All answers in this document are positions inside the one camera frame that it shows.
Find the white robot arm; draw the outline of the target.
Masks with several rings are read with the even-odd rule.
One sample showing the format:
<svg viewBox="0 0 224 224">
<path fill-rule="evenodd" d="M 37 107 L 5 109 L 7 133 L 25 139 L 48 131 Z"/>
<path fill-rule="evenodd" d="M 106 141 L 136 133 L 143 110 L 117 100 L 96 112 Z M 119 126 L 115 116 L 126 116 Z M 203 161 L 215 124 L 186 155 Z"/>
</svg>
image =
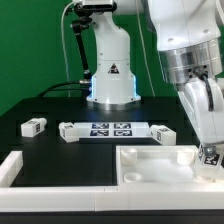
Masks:
<svg viewBox="0 0 224 224">
<path fill-rule="evenodd" d="M 88 101 L 104 107 L 136 101 L 130 72 L 130 39 L 113 14 L 144 12 L 157 34 L 163 78 L 175 85 L 188 118 L 204 146 L 224 143 L 224 97 L 215 76 L 222 72 L 218 0 L 82 0 L 92 13 L 97 72 Z"/>
</svg>

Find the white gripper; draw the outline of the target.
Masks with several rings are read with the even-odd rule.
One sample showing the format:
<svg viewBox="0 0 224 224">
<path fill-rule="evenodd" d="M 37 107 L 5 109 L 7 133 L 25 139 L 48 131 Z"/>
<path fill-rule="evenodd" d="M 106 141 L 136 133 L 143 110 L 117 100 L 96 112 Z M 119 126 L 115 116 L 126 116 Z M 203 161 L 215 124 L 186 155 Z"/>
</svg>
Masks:
<svg viewBox="0 0 224 224">
<path fill-rule="evenodd" d="M 211 78 L 213 110 L 209 110 L 209 100 L 205 83 L 195 78 L 178 92 L 185 112 L 203 146 L 224 144 L 224 96 L 219 85 Z"/>
</svg>

